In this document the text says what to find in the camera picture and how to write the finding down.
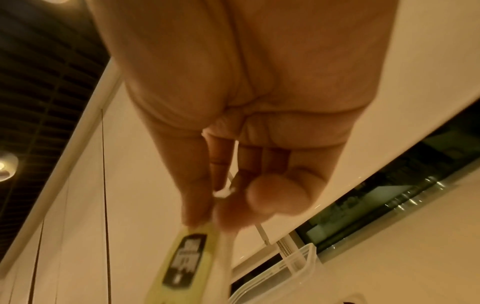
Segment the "clear plastic container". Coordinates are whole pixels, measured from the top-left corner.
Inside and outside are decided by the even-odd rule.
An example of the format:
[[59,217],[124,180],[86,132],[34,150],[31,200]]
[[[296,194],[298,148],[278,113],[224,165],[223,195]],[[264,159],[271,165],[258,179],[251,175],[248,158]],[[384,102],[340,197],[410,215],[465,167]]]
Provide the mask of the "clear plastic container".
[[313,244],[264,271],[240,287],[230,304],[336,304],[337,293]]

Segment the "ceiling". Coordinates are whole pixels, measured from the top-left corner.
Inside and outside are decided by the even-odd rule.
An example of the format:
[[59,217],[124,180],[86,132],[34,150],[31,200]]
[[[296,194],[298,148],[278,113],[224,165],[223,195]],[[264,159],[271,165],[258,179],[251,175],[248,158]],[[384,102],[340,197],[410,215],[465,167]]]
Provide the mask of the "ceiling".
[[0,259],[61,156],[110,57],[83,0],[0,1]]

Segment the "palm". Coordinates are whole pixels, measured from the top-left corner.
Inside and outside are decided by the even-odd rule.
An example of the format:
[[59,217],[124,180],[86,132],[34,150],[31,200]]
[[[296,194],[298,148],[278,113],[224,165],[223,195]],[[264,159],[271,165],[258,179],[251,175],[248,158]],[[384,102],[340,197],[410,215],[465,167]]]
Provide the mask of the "palm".
[[367,2],[152,0],[135,11],[125,0],[132,7],[114,12],[91,4],[187,223],[209,217],[211,185],[225,184],[234,140],[232,186],[246,191],[215,206],[221,226],[298,213],[318,197],[377,90],[395,1]]

